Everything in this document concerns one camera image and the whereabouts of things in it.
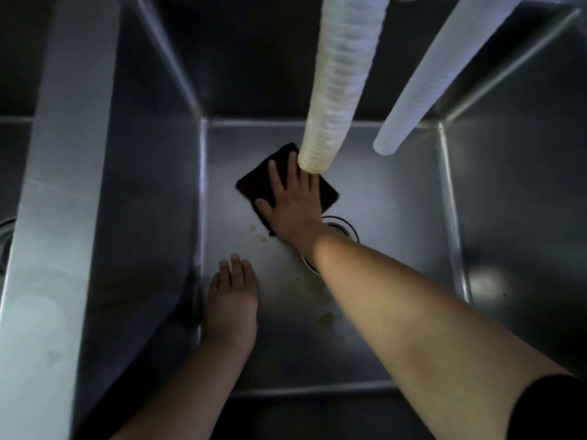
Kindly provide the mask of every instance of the sink drain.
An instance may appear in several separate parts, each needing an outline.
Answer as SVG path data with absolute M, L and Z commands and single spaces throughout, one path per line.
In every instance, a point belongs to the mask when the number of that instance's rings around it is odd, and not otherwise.
M 11 219 L 0 224 L 0 276 L 6 274 L 8 268 L 8 258 L 12 246 L 12 236 L 14 235 L 15 220 Z
M 340 232 L 342 235 L 348 237 L 350 240 L 353 240 L 355 242 L 360 242 L 359 236 L 357 235 L 357 232 L 355 231 L 354 227 L 351 224 L 349 224 L 347 221 L 345 221 L 344 219 L 339 218 L 337 216 L 324 216 L 322 218 L 322 221 L 328 227 L 335 229 L 336 231 Z M 314 268 L 314 266 L 312 264 L 310 264 L 308 259 L 306 259 L 304 256 L 302 256 L 302 259 L 304 260 L 304 264 L 306 266 L 308 266 L 308 268 L 310 270 L 312 270 L 312 272 L 314 272 L 316 274 L 320 274 Z

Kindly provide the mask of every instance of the black sleeve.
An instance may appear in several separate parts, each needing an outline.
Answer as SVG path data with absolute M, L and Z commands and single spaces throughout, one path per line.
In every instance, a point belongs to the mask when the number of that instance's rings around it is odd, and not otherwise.
M 508 440 L 587 438 L 587 382 L 576 377 L 543 377 L 514 406 Z

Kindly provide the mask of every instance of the person's left arm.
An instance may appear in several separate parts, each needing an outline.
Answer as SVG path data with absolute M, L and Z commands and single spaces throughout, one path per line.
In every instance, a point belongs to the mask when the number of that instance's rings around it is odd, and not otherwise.
M 257 281 L 231 256 L 210 285 L 205 337 L 163 391 L 111 440 L 208 439 L 257 336 Z

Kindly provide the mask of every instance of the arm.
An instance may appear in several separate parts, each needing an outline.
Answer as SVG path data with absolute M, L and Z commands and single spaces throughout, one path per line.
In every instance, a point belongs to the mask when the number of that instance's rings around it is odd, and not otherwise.
M 438 440 L 497 440 L 524 389 L 567 373 L 415 270 L 322 224 L 318 177 L 297 176 L 287 190 L 274 164 L 275 209 L 256 201 L 278 236 L 321 273 L 347 318 L 376 353 Z
M 172 381 L 112 440 L 200 440 L 212 434 L 257 336 L 257 281 L 231 256 L 210 285 L 205 339 Z

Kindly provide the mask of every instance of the white pipe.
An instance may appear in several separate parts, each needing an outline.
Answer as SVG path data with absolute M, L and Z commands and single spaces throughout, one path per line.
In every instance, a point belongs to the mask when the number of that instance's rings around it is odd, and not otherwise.
M 383 123 L 373 148 L 393 154 L 522 0 L 460 0 Z
M 377 49 L 389 0 L 323 0 L 299 166 L 326 170 L 342 145 Z

